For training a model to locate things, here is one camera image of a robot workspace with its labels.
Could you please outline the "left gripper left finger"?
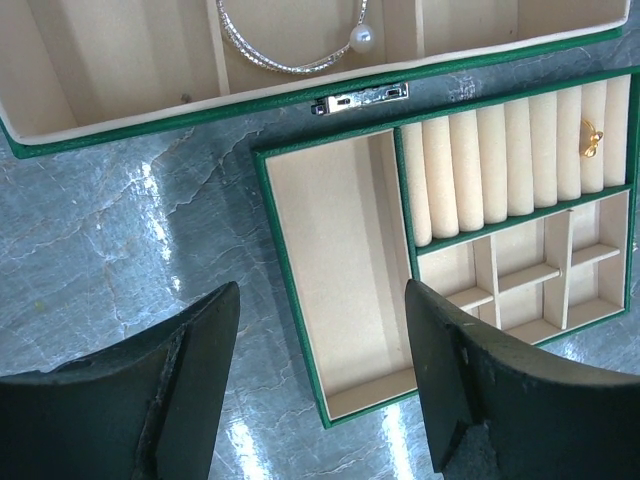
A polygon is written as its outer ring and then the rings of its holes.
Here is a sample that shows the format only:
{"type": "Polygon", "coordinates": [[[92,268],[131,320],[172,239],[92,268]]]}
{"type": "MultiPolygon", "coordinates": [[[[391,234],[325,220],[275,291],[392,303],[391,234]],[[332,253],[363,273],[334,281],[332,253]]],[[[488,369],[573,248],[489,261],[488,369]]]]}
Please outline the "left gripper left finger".
{"type": "Polygon", "coordinates": [[[1,380],[5,479],[205,479],[240,316],[227,283],[49,372],[1,380]]]}

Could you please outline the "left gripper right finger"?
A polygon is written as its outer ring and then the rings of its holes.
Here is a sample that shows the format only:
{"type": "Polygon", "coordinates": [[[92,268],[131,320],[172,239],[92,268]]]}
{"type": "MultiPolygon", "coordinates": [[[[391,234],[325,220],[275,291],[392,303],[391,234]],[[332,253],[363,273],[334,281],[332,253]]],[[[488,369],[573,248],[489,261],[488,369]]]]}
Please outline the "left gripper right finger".
{"type": "Polygon", "coordinates": [[[568,360],[405,288],[432,467],[447,479],[635,479],[639,379],[568,360]]]}

